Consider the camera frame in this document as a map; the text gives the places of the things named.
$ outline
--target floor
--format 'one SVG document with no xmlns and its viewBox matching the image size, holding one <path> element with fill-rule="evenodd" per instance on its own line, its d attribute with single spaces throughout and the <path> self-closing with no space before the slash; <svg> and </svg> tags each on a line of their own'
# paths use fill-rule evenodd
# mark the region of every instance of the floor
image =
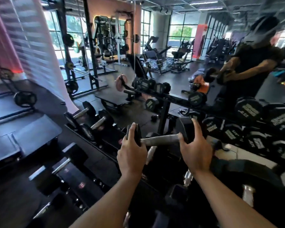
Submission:
<svg viewBox="0 0 285 228">
<path fill-rule="evenodd" d="M 117 94 L 117 90 L 114 87 L 114 80 L 120 73 L 124 74 L 128 78 L 128 83 L 131 83 L 134 79 L 134 72 L 129 67 L 123 67 L 118 65 L 109 65 L 111 69 L 118 70 L 118 73 L 112 73 L 102 75 L 99 78 L 103 80 L 103 83 L 107 83 L 110 87 L 111 94 Z M 154 74 L 154 78 L 157 82 L 169 82 L 171 84 L 172 94 L 179 94 L 182 89 L 189 89 L 188 78 L 200 67 L 203 67 L 202 63 L 194 62 L 190 64 L 190 71 L 183 72 L 181 74 L 165 73 L 162 76 Z M 79 91 L 88 90 L 90 88 L 88 79 L 78 80 Z M 89 159 L 85 165 L 90 168 L 99 178 L 108 185 L 114 185 L 118 180 L 118 173 L 111 161 L 98 152 L 89 152 L 91 146 L 81 138 L 77 137 L 74 133 L 68 130 L 64 124 L 66 123 L 63 113 L 66 111 L 66 107 L 61 105 L 61 100 L 53 96 L 46 89 L 31 83 L 27 80 L 19 81 L 19 87 L 23 90 L 33 89 L 38 96 L 38 102 L 36 108 L 40 113 L 48 115 L 55 123 L 62 128 L 62 134 L 59 136 L 59 146 L 61 148 L 66 147 L 71 142 L 76 142 L 82 149 L 84 149 Z M 11 109 L 13 106 L 12 98 L 6 98 L 0 107 L 2 111 Z M 82 102 L 89 101 L 96 109 L 96 111 L 103 109 L 100 99 L 95 97 L 94 94 L 82 96 L 74 100 L 74 103 L 80 109 L 83 109 Z M 179 108 L 178 105 L 171 104 L 170 110 Z M 115 123 L 119 127 L 126 127 L 132 122 L 139 123 L 143 136 L 148 132 L 156 132 L 159 122 L 151 122 L 151 112 L 144 110 L 143 103 L 140 101 L 133 101 L 131 105 L 124 105 L 121 114 L 114 114 Z M 38 114 L 35 113 L 25 117 L 9 120 L 0 123 L 0 136 L 6 133 L 11 133 L 19 128 L 27 125 L 35 118 L 38 118 Z M 236 147 L 229 147 L 230 151 L 218 151 L 216 155 L 223 159 L 249 159 L 273 167 L 275 163 L 268 161 L 262 157 L 258 157 L 247 151 L 238 149 Z M 33 217 L 36 211 L 38 211 L 42 205 L 46 204 L 49 198 L 42 196 L 34 187 L 34 185 L 28 180 L 28 177 L 36 171 L 43 163 L 40 160 L 31 159 L 18 165 L 12 166 L 7 170 L 0 172 L 0 228 L 25 227 L 30 219 Z M 69 224 L 64 222 L 61 218 L 60 227 L 68 227 Z"/>
</svg>

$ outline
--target ceiling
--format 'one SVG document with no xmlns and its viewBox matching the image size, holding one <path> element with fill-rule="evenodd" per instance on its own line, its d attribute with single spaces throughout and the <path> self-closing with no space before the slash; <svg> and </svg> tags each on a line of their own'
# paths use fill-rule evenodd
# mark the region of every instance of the ceiling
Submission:
<svg viewBox="0 0 285 228">
<path fill-rule="evenodd" d="M 150 11 L 158 11 L 161 14 L 179 14 L 192 11 L 207 11 L 220 13 L 230 18 L 233 30 L 244 30 L 256 19 L 263 15 L 278 13 L 280 21 L 285 19 L 285 0 L 124 0 L 136 1 L 137 4 Z"/>
</svg>

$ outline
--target large window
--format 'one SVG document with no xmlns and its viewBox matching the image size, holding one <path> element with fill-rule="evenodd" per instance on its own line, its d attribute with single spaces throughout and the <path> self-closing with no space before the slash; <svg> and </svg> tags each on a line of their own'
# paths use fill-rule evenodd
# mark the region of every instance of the large window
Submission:
<svg viewBox="0 0 285 228">
<path fill-rule="evenodd" d="M 140 53 L 143 53 L 145 44 L 148 42 L 150 38 L 150 19 L 151 19 L 151 12 L 142 10 L 141 15 L 141 27 L 140 27 Z"/>
<path fill-rule="evenodd" d="M 200 15 L 200 12 L 172 14 L 167 42 L 167 46 L 172 46 L 172 48 L 167 51 L 168 57 L 173 57 L 172 52 L 178 50 L 182 41 L 192 42 L 194 40 Z"/>
<path fill-rule="evenodd" d="M 44 11 L 44 16 L 49 28 L 49 33 L 52 38 L 53 47 L 55 49 L 56 57 L 59 61 L 59 65 L 65 64 L 65 52 L 64 45 L 62 41 L 62 35 L 60 27 L 57 20 L 56 12 L 54 11 Z M 85 23 L 85 18 L 69 16 L 67 15 L 67 32 L 71 34 L 75 40 L 75 43 L 80 43 L 84 37 L 85 32 L 87 31 L 87 25 Z M 78 58 L 81 56 L 81 52 L 76 53 L 74 50 L 75 45 L 69 48 L 70 56 L 73 63 L 78 61 Z M 87 49 L 88 58 L 90 56 L 90 50 Z"/>
<path fill-rule="evenodd" d="M 223 38 L 223 35 L 226 29 L 227 29 L 226 25 L 216 20 L 213 16 L 210 16 L 209 21 L 208 21 L 208 30 L 207 30 L 206 37 L 204 40 L 204 45 L 203 45 L 200 59 L 202 60 L 205 59 L 207 49 L 213 42 L 214 38 L 216 37 L 218 39 Z"/>
</svg>

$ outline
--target person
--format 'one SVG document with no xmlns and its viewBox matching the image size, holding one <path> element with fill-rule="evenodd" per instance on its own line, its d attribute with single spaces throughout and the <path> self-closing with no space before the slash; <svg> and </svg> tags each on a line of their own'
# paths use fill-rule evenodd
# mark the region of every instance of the person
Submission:
<svg viewBox="0 0 285 228">
<path fill-rule="evenodd" d="M 258 19 L 243 38 L 232 58 L 220 71 L 231 70 L 224 75 L 224 97 L 235 103 L 239 97 L 255 97 L 269 73 L 283 60 L 284 50 L 272 46 L 279 20 L 274 16 Z"/>
<path fill-rule="evenodd" d="M 183 159 L 200 185 L 221 227 L 275 227 L 246 202 L 227 188 L 209 170 L 212 147 L 202 135 L 200 125 L 193 120 L 195 138 L 186 144 L 179 134 Z M 135 123 L 129 130 L 129 138 L 122 140 L 117 161 L 122 173 L 118 182 L 91 208 L 81 215 L 69 228 L 120 228 L 131 198 L 137 187 L 147 158 L 145 145 L 134 141 Z"/>
</svg>

